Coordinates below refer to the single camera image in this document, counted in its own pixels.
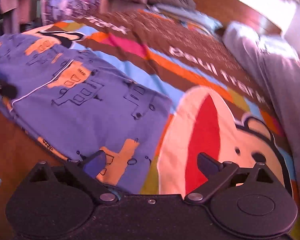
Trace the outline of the hanging pink coat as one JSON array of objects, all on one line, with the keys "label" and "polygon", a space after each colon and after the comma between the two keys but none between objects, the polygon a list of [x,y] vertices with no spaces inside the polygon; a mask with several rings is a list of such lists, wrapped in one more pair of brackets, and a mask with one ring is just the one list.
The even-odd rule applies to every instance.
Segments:
[{"label": "hanging pink coat", "polygon": [[22,25],[31,22],[31,0],[0,0],[0,14],[3,18],[3,32],[19,33]]}]

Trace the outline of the colourful paul frank bedsheet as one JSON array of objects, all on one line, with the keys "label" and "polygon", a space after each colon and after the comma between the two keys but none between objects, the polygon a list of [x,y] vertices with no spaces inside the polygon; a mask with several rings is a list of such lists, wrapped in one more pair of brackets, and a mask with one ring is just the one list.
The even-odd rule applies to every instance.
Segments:
[{"label": "colourful paul frank bedsheet", "polygon": [[[0,110],[0,239],[300,239],[292,151],[270,99],[222,39],[147,11],[82,17],[25,33],[92,51],[171,100],[139,193],[95,204],[63,160]],[[0,96],[17,89],[0,78]],[[239,166],[204,204],[206,153]]]}]

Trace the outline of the grey quilt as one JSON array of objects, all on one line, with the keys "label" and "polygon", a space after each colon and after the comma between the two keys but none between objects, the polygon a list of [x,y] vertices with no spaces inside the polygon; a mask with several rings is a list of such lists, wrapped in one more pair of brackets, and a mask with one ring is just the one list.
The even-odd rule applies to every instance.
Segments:
[{"label": "grey quilt", "polygon": [[270,99],[292,151],[300,196],[300,61],[258,47],[251,27],[232,21],[222,41],[237,62]]}]

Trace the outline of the wooden headboard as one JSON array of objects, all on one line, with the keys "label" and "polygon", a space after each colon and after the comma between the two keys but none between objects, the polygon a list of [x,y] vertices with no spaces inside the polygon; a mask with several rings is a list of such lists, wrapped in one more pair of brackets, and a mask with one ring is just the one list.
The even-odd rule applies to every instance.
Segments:
[{"label": "wooden headboard", "polygon": [[268,18],[239,0],[193,0],[196,10],[207,14],[226,27],[237,21],[252,27],[258,34],[278,34],[282,30]]}]

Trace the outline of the blue printed pajama pants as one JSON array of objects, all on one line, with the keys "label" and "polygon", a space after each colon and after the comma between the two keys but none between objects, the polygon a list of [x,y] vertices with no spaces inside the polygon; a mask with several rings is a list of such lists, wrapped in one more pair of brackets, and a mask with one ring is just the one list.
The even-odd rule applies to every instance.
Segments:
[{"label": "blue printed pajama pants", "polygon": [[0,78],[17,89],[0,110],[63,160],[98,150],[99,181],[139,193],[170,114],[169,97],[147,88],[89,50],[48,38],[0,37]]}]

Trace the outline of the blue pillow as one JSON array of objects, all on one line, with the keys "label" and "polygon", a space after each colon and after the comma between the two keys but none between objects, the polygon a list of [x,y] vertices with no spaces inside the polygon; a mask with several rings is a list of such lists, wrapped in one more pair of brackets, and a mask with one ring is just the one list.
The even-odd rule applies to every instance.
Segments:
[{"label": "blue pillow", "polygon": [[175,7],[168,4],[156,4],[154,6],[157,12],[168,13],[172,16],[177,16],[180,20],[192,21],[202,25],[211,31],[221,29],[223,25],[221,22],[213,17],[210,17],[200,11],[187,10],[181,7]]}]

